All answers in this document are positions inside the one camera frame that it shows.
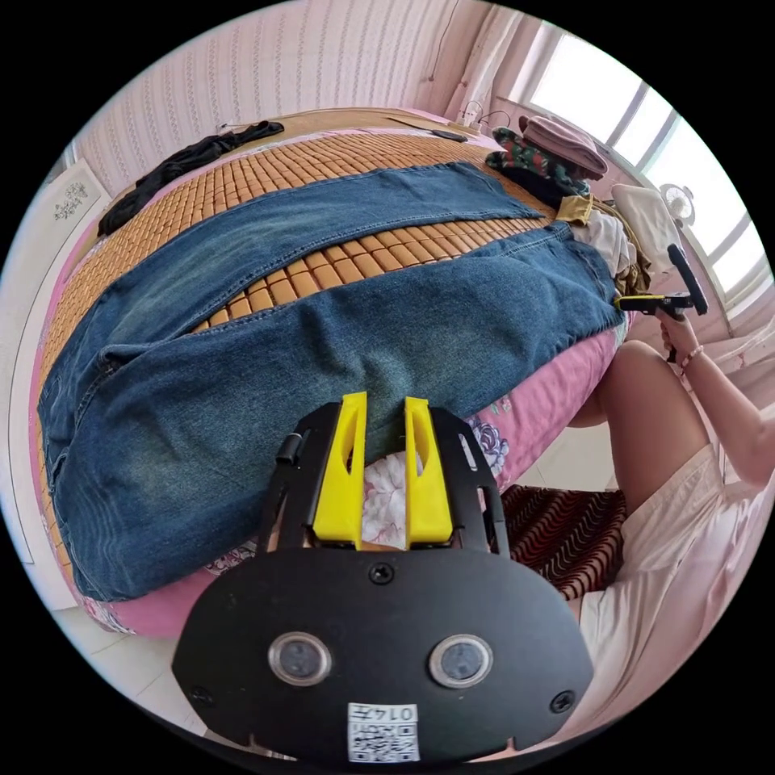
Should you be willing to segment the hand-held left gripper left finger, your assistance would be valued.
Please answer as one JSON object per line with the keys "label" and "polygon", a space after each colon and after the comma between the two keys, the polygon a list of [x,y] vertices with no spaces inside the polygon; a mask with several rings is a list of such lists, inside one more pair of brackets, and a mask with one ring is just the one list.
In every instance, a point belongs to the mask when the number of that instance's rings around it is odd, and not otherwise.
{"label": "hand-held left gripper left finger", "polygon": [[366,424],[367,394],[344,395],[312,522],[319,543],[362,546]]}

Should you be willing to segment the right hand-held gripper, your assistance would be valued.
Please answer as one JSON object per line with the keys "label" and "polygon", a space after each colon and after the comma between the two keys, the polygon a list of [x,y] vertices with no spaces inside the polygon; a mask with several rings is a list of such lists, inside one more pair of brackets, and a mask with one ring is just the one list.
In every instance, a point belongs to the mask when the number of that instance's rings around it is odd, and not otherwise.
{"label": "right hand-held gripper", "polygon": [[656,316],[658,311],[674,320],[685,320],[685,310],[692,308],[692,299],[686,294],[675,295],[626,295],[614,301],[616,309],[622,312],[639,312]]}

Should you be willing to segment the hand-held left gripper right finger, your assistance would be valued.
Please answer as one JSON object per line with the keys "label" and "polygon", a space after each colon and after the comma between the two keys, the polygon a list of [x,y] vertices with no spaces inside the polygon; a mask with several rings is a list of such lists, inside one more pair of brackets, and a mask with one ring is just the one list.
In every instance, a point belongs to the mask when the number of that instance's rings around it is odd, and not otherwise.
{"label": "hand-held left gripper right finger", "polygon": [[404,424],[406,547],[446,545],[453,522],[428,400],[407,397]]}

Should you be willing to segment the person's right hand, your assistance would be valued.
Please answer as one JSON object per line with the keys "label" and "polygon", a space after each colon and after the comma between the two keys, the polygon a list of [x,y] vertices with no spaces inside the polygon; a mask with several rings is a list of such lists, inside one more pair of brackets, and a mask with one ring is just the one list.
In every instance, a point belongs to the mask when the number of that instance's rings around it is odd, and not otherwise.
{"label": "person's right hand", "polygon": [[664,310],[657,311],[656,319],[660,322],[663,347],[668,353],[668,360],[685,369],[692,359],[704,350],[692,325],[685,316],[672,317]]}

